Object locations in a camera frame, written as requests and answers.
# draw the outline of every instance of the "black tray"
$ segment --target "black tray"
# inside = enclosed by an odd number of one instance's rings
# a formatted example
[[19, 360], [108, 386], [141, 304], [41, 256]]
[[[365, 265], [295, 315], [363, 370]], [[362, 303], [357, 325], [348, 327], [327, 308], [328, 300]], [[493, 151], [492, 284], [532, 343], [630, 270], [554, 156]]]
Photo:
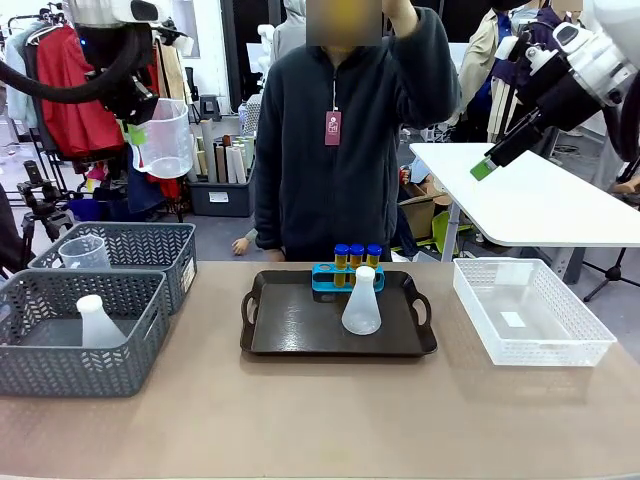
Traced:
[[[422, 357], [438, 348], [431, 330], [431, 305], [405, 272], [385, 272], [385, 288], [376, 296], [382, 327], [358, 336], [342, 326], [349, 294], [319, 294], [310, 271], [260, 272], [242, 301], [240, 346], [256, 355]], [[249, 320], [249, 302], [256, 308]], [[421, 301], [426, 322], [413, 304]]]

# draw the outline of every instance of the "white table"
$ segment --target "white table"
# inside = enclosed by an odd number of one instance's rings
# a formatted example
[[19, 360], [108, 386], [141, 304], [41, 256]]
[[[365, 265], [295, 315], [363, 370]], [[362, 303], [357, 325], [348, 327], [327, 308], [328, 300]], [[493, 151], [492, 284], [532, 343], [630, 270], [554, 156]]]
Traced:
[[504, 246], [560, 247], [564, 276], [575, 247], [640, 246], [640, 212], [527, 152], [478, 182], [470, 173], [492, 144], [415, 143], [411, 150], [453, 198], [443, 261], [451, 261], [462, 209]]

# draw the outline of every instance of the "black fleece jacket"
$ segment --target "black fleece jacket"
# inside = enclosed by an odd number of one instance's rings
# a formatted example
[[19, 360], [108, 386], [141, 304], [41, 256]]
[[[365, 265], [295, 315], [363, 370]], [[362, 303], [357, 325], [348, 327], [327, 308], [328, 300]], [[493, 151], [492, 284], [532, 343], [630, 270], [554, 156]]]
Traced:
[[[416, 10], [410, 36], [358, 48], [337, 69], [322, 48], [306, 46], [269, 71], [256, 145], [260, 248], [389, 243], [399, 127], [444, 121], [460, 97], [440, 19], [431, 9]], [[334, 76], [342, 113], [337, 147], [325, 146]]]

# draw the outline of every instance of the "tray handle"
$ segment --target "tray handle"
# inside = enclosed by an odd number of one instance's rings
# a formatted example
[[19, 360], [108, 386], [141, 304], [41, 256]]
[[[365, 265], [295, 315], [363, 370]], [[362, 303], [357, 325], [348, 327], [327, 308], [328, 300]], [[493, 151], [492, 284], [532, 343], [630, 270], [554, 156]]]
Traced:
[[[404, 291], [407, 297], [407, 302], [409, 303], [411, 317], [413, 318], [413, 321], [416, 325], [416, 331], [418, 332], [418, 335], [420, 337], [420, 343], [422, 344], [423, 350], [425, 352], [435, 351], [435, 349], [437, 348], [437, 344], [435, 343], [435, 337], [433, 335], [433, 331], [431, 330], [432, 312], [429, 299], [418, 291], [411, 277], [408, 277], [405, 281]], [[427, 319], [422, 325], [420, 325], [420, 316], [418, 315], [418, 311], [413, 306], [416, 301], [422, 302], [427, 313]]]
[[[413, 306], [417, 300], [424, 304], [425, 311], [427, 312], [427, 319], [422, 325], [420, 325], [418, 311]], [[433, 330], [431, 329], [431, 304], [429, 303], [429, 299], [416, 290], [414, 300], [411, 301], [410, 307], [411, 316], [416, 324], [416, 331], [418, 332], [422, 350], [427, 353], [435, 352], [438, 348], [438, 344], [436, 343]]]
[[258, 316], [258, 309], [253, 312], [253, 322], [249, 320], [249, 302], [253, 300], [257, 303], [256, 298], [253, 296], [253, 291], [247, 293], [242, 299], [242, 306], [240, 307], [242, 314], [242, 335], [240, 337], [240, 348], [243, 351], [251, 351], [251, 345], [253, 343], [253, 335], [256, 328], [256, 319]]

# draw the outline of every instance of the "blue cap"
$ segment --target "blue cap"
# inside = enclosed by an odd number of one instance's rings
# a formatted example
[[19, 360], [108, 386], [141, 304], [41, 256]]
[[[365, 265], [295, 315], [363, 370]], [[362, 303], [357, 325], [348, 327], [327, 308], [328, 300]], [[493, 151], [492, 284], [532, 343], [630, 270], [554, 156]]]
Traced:
[[349, 255], [349, 245], [344, 245], [342, 243], [339, 245], [336, 245], [335, 254], [340, 256]]
[[382, 255], [382, 247], [373, 243], [367, 247], [367, 253], [372, 257], [379, 257]]
[[364, 255], [364, 247], [359, 244], [351, 245], [351, 255], [362, 256]]

